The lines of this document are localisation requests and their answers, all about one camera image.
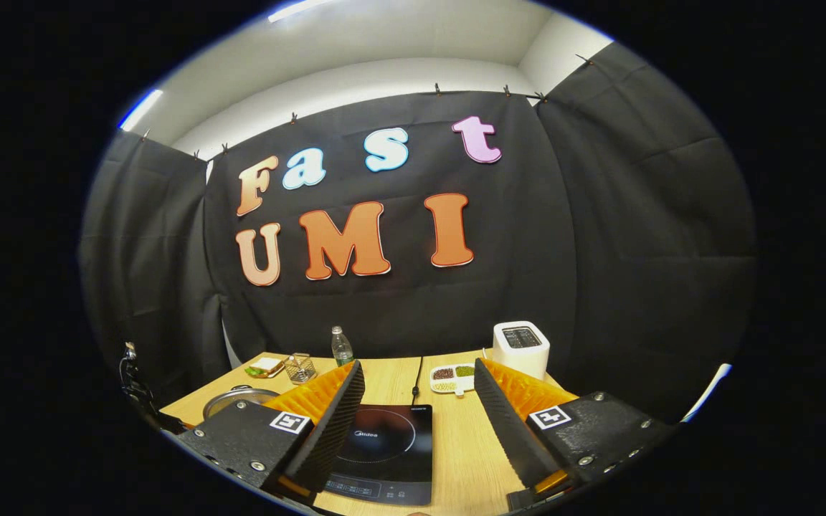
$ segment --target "wooden table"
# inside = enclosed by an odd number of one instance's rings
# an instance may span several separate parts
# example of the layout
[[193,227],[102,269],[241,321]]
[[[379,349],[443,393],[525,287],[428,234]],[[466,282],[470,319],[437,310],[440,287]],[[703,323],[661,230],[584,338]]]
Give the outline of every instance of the wooden table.
[[[492,350],[486,356],[492,359]],[[191,425],[202,424],[203,408],[233,386],[250,385],[280,394],[294,388],[285,371],[275,378],[252,378],[244,367],[261,357],[285,358],[286,355],[262,353],[242,367],[225,373],[184,398],[161,409]],[[475,390],[463,398],[455,394],[438,394],[429,388],[429,370],[451,363],[472,363],[482,357],[481,350],[427,356],[422,361],[417,404],[432,405],[432,504],[427,506],[393,506],[364,502],[324,491],[314,505],[325,510],[353,516],[407,516],[425,512],[431,516],[486,516],[508,512],[505,496],[524,489],[515,470],[496,440],[493,427]],[[313,358],[318,375],[336,368],[332,357]],[[409,358],[359,359],[365,375],[365,395],[361,402],[368,405],[406,405],[416,382],[419,356]],[[547,383],[560,386],[546,375]]]

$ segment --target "power cord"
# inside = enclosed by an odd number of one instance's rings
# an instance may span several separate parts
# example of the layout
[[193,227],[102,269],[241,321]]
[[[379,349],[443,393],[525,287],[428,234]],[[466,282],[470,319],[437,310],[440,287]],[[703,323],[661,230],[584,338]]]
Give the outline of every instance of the power cord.
[[413,384],[413,399],[410,401],[410,405],[412,406],[416,403],[416,396],[419,396],[419,375],[422,373],[422,356],[419,357],[419,370],[416,372],[416,383]]

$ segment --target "plastic water bottle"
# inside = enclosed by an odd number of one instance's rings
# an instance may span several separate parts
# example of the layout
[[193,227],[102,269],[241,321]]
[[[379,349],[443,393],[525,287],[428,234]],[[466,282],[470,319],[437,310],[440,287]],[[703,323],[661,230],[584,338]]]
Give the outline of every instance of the plastic water bottle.
[[353,346],[350,346],[350,340],[346,335],[343,335],[343,329],[339,326],[334,326],[333,337],[331,338],[331,350],[333,350],[333,358],[337,359],[337,366],[343,366],[355,360],[353,356]]

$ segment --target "black induction cooker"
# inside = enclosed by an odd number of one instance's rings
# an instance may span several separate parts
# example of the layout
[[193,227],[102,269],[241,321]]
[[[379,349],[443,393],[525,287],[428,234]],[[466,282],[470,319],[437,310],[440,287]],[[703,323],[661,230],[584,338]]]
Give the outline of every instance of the black induction cooker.
[[367,502],[432,502],[432,405],[360,405],[325,491]]

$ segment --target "light blue letter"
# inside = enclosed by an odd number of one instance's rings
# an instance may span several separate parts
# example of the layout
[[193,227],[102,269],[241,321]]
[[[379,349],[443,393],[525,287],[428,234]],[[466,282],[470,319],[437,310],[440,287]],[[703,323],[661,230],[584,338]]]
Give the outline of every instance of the light blue letter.
[[365,166],[371,172],[381,172],[383,170],[394,170],[407,162],[409,150],[407,150],[407,132],[402,128],[390,128],[389,130],[377,130],[365,138],[363,147],[369,154],[365,158]]
[[295,153],[285,164],[289,170],[285,171],[283,176],[283,186],[286,190],[295,190],[299,186],[317,185],[327,174],[327,171],[321,168],[323,162],[324,151],[321,149],[311,148]]

